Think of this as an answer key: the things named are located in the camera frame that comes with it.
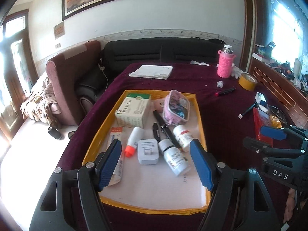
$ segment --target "blue gripper pad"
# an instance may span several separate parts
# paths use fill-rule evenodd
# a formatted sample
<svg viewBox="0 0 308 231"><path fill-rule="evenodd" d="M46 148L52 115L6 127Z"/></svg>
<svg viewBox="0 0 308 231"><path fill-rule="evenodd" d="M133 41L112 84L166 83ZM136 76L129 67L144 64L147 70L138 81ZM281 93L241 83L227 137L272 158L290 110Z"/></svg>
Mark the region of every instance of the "blue gripper pad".
<svg viewBox="0 0 308 231"><path fill-rule="evenodd" d="M262 126L260 133L278 141L284 140L287 137L286 133L282 129L268 126Z"/></svg>
<svg viewBox="0 0 308 231"><path fill-rule="evenodd" d="M198 139L190 142L190 155L202 185L212 192L218 184L216 178L216 162L213 155L204 150Z"/></svg>
<svg viewBox="0 0 308 231"><path fill-rule="evenodd" d="M122 153L122 144L118 139L114 139L104 156L107 156L104 165L100 169L99 190L102 191L104 187L108 186L111 176L116 168L118 160Z"/></svg>

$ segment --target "floor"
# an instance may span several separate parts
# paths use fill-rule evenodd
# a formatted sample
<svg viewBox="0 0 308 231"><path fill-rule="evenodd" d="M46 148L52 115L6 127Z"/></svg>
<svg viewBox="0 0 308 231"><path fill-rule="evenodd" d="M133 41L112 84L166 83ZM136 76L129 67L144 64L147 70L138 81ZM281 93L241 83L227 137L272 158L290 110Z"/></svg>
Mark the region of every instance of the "floor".
<svg viewBox="0 0 308 231"><path fill-rule="evenodd" d="M12 140L0 167L0 194L24 231L29 230L39 197L69 142L67 134L76 129L61 129L63 137L56 140L48 134L48 125L27 119Z"/></svg>

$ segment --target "red marker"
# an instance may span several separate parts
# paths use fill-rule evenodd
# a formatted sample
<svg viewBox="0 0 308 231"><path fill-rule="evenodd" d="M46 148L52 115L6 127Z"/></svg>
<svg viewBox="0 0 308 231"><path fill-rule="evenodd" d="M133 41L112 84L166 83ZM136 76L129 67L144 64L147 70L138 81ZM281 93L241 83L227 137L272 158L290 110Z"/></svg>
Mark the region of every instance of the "red marker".
<svg viewBox="0 0 308 231"><path fill-rule="evenodd" d="M231 88L231 89L227 89L227 90L224 90L224 91L216 92L215 95L216 96L226 95L226 94L231 93L232 91L235 91L235 88Z"/></svg>

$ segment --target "orange cap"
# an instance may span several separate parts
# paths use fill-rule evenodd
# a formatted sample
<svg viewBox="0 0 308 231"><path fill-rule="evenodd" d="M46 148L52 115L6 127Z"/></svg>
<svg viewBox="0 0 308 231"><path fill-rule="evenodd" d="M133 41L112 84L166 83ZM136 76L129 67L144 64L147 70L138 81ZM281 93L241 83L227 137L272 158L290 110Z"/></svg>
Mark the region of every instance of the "orange cap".
<svg viewBox="0 0 308 231"><path fill-rule="evenodd" d="M136 149L133 146L127 145L125 150L124 150L125 156L126 157L133 156L133 154L135 153L135 150Z"/></svg>

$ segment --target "green and white box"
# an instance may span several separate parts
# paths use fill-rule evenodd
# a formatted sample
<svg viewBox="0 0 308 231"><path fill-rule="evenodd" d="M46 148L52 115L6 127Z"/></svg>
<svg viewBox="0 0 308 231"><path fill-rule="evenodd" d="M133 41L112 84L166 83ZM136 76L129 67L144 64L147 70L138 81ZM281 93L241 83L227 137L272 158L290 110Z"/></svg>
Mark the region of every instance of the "green and white box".
<svg viewBox="0 0 308 231"><path fill-rule="evenodd" d="M130 93L115 112L119 126L144 128L151 108L151 95Z"/></svg>

